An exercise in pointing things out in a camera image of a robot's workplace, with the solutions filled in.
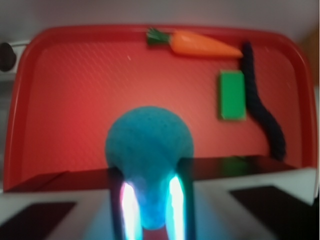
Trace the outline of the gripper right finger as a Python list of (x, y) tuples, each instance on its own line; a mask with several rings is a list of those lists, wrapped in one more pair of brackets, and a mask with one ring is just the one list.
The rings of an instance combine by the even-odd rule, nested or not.
[(183, 158), (169, 182), (167, 236), (170, 240), (194, 239), (193, 159)]

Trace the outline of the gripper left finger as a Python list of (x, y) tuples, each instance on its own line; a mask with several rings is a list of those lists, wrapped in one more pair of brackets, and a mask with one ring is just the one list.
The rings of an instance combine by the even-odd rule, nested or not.
[(116, 167), (109, 169), (109, 189), (115, 239), (141, 240), (143, 228), (135, 190)]

